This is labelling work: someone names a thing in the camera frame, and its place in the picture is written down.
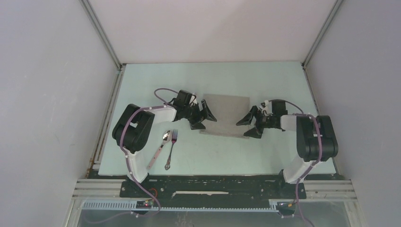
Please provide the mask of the grey cloth napkin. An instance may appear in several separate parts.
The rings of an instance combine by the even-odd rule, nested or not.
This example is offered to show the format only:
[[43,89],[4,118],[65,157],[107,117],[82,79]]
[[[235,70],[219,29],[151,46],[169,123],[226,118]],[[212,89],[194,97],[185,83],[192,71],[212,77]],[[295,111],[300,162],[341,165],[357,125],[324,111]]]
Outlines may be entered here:
[[217,121],[203,121],[206,128],[200,130],[201,134],[248,139],[244,133],[250,126],[236,123],[249,112],[249,97],[205,94],[204,99]]

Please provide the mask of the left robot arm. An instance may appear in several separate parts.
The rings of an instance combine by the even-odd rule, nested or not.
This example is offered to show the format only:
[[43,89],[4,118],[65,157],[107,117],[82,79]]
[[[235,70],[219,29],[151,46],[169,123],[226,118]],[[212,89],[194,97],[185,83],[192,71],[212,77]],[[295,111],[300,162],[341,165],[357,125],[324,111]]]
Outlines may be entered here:
[[204,130],[204,120],[217,121],[204,99],[198,101],[194,93],[180,90],[176,92],[176,97],[170,101],[162,100],[159,106],[127,105],[115,125],[112,138],[124,153],[128,177],[134,181],[131,191],[138,197],[144,197],[149,192],[149,183],[144,180],[154,161],[147,165],[141,150],[148,141],[152,126],[181,119],[188,120],[191,130]]

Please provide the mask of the iridescent fork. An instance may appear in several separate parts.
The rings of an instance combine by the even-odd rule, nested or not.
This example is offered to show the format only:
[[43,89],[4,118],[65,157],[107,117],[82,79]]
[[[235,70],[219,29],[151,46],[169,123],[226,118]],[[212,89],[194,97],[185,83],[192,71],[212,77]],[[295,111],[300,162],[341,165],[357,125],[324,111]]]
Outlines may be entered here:
[[173,134],[171,136],[172,145],[171,145],[171,148],[170,148],[168,159],[167,159],[166,164],[165,164],[165,170],[169,170],[170,169],[173,147],[174,147],[174,144],[177,142],[177,138],[178,138],[178,130],[177,129],[173,129]]

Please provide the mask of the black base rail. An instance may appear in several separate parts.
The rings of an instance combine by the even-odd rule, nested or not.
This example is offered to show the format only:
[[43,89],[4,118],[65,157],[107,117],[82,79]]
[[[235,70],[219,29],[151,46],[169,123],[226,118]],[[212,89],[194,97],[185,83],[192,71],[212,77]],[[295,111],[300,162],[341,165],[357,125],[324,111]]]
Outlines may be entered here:
[[306,192],[303,183],[286,183],[281,175],[149,175],[140,185],[121,184],[121,198],[152,196],[161,206],[265,208],[272,200],[306,199]]

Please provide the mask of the right aluminium frame post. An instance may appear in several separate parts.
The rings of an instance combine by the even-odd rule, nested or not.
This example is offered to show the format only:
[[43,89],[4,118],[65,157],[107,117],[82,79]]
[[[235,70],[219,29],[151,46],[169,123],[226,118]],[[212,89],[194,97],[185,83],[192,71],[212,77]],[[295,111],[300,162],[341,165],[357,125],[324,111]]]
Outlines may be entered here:
[[314,56],[314,53],[316,52],[317,48],[319,47],[321,41],[323,40],[325,34],[327,33],[329,27],[331,26],[332,22],[334,21],[338,11],[340,10],[341,6],[345,0],[336,0],[333,4],[333,7],[331,8],[327,18],[325,19],[317,37],[315,38],[311,48],[309,49],[304,61],[302,62],[302,66],[304,69],[306,69],[311,61],[311,59]]

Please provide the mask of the aluminium frame post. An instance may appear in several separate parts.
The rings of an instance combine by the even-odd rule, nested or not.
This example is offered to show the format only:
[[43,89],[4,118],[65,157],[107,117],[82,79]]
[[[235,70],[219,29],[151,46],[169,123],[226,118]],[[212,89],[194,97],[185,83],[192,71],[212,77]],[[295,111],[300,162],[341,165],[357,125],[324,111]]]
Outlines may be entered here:
[[91,2],[89,0],[79,0],[80,4],[82,5],[84,11],[86,12],[89,21],[91,22],[91,24],[93,25],[96,33],[98,34],[101,42],[103,43],[103,45],[105,46],[108,54],[110,55],[114,65],[116,66],[116,68],[118,70],[121,70],[122,68],[122,63],[119,60],[119,58],[117,57],[117,54],[98,18],[98,16],[96,15],[96,12],[91,4]]
[[304,61],[302,62],[302,66],[304,69],[306,69],[311,61],[311,59],[314,56],[314,53],[316,52],[317,48],[319,47],[321,41],[323,40],[325,34],[327,33],[329,27],[331,26],[332,22],[334,21],[338,11],[340,10],[341,6],[345,0],[336,0],[333,4],[333,7],[331,8],[327,18],[325,19],[317,37],[315,38],[311,48],[309,49]]

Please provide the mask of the left aluminium frame post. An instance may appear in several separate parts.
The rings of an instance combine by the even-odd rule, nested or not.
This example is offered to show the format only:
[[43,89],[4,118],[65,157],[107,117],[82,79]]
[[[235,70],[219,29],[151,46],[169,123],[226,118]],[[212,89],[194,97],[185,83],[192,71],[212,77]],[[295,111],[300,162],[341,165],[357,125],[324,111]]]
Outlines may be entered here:
[[98,16],[96,15],[96,12],[91,4],[91,2],[89,0],[79,0],[80,4],[82,5],[84,11],[86,12],[89,21],[91,22],[91,24],[93,25],[96,33],[98,34],[101,42],[103,43],[103,45],[105,46],[108,54],[110,55],[114,65],[116,66],[116,68],[118,70],[121,70],[122,68],[122,63],[119,60],[119,58],[117,57],[117,54],[98,18]]

